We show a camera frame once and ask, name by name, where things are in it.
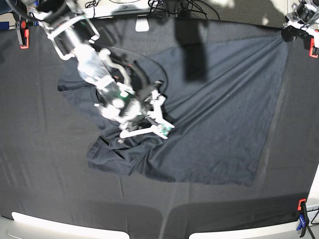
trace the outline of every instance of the black mat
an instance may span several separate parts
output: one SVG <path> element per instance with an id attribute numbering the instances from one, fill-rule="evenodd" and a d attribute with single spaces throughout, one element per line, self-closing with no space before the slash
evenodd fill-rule
<path id="1" fill-rule="evenodd" d="M 227 22 L 99 20 L 101 43 L 152 55 L 169 47 L 280 34 Z M 296 220 L 318 165 L 319 61 L 302 40 L 290 44 L 275 115 L 251 187 L 163 183 L 139 174 L 88 168 L 86 153 L 100 134 L 58 93 L 65 62 L 42 29 L 18 48 L 14 31 L 0 33 L 0 215 L 11 212 L 99 229 L 133 239 L 183 239 L 195 232 L 269 226 Z M 114 51 L 127 58 L 137 54 Z"/>

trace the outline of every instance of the floor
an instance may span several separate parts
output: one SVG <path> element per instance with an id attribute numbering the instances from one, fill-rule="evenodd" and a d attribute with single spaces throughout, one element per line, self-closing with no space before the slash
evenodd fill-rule
<path id="1" fill-rule="evenodd" d="M 147 4 L 147 0 L 138 0 Z M 242 22 L 256 25 L 281 27 L 285 15 L 291 10 L 291 5 L 298 0 L 204 0 L 209 3 L 220 15 L 221 20 Z M 88 0 L 78 1 L 82 8 Z M 99 7 L 118 4 L 123 6 L 137 0 L 101 0 Z M 207 13 L 209 19 L 217 19 L 217 15 L 204 3 L 198 4 Z M 9 21 L 14 25 L 14 19 L 10 13 L 0 16 L 0 21 Z"/>

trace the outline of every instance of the blue clamp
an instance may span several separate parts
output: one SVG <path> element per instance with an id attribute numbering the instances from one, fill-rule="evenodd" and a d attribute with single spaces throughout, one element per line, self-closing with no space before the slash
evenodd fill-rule
<path id="1" fill-rule="evenodd" d="M 306 220 L 302 214 L 299 215 L 299 221 L 300 221 L 300 223 L 297 227 L 297 231 L 299 231 L 301 228 L 306 227 Z"/>

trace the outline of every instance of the black t-shirt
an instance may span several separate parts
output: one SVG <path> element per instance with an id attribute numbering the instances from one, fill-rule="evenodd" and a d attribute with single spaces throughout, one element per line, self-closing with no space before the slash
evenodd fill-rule
<path id="1" fill-rule="evenodd" d="M 95 87 L 70 60 L 58 89 L 101 130 L 89 166 L 166 182 L 250 185 L 266 141 L 285 69 L 280 36 L 188 45 L 139 61 L 151 82 L 162 80 L 164 110 L 175 125 L 168 140 L 154 134 L 118 143 L 118 124 L 103 118 Z"/>

